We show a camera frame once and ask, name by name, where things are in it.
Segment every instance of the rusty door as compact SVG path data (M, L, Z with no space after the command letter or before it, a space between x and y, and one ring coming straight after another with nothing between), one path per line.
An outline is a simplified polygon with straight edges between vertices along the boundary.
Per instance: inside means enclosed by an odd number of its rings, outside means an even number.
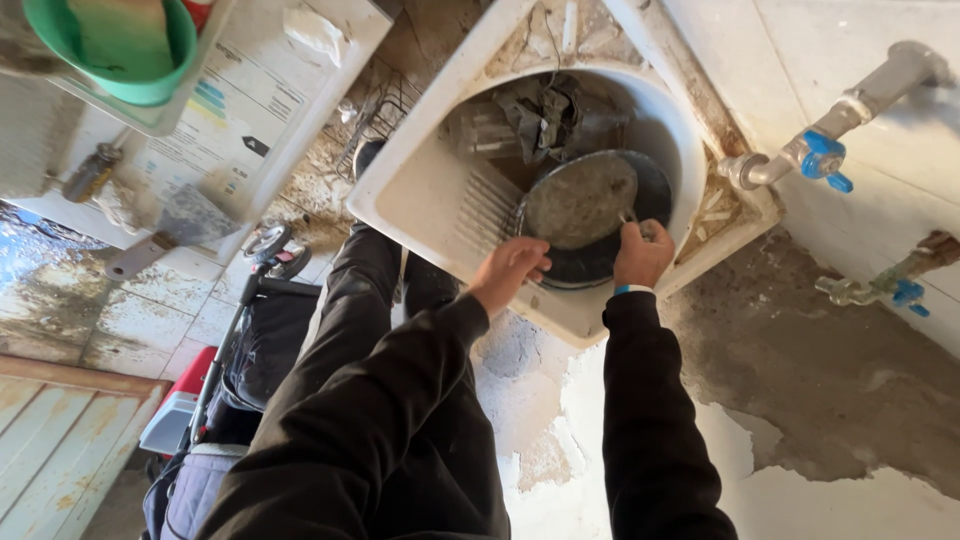
M0 538L80 538L168 385L0 356Z

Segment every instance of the water pipe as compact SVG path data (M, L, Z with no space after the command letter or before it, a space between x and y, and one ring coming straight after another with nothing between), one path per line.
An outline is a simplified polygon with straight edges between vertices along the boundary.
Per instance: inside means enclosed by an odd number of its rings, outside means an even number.
M930 312L922 305L924 286L914 280L957 260L960 260L960 241L950 233L934 231L921 240L907 258L880 272L866 286L850 278L834 280L826 276L819 278L815 286L829 294L830 301L838 306L866 306L889 294L895 307L907 307L927 317Z
M846 90L827 114L793 137L772 160L748 153L720 160L717 171L735 187L749 190L799 169L807 178L826 178L831 187L850 193L853 183L840 173L847 149L837 139L869 123L917 86L951 86L952 82L944 57L916 41L894 43L886 62Z

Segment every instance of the person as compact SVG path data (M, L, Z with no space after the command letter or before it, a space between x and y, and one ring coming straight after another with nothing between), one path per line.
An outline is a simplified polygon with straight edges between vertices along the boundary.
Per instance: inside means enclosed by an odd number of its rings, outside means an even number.
M617 294L604 313L612 534L735 538L716 507L720 478L681 386L680 346L660 326L652 292L673 241L659 223L643 226L652 241L637 223L623 226ZM534 238L507 241L464 294L411 253L402 286L409 320L391 331L400 247L356 223L327 279L315 339L196 538L509 538L492 426L468 353L524 281L549 270L548 250Z

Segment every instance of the sponge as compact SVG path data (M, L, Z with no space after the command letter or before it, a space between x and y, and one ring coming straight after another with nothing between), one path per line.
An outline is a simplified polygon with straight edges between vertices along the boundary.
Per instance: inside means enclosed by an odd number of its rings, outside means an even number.
M163 0L67 0L80 24L80 59L94 74L121 82L172 72Z

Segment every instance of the hand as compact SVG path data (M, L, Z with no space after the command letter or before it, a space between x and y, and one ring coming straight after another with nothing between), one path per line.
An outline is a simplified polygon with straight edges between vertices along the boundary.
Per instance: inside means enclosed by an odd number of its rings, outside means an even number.
M653 288L673 262L673 239L656 219L639 225L624 223L620 229L620 253L613 264L613 283Z
M527 280L539 283L552 262L544 257L550 244L520 236L493 250L480 265L467 294L476 298L491 320L507 308Z

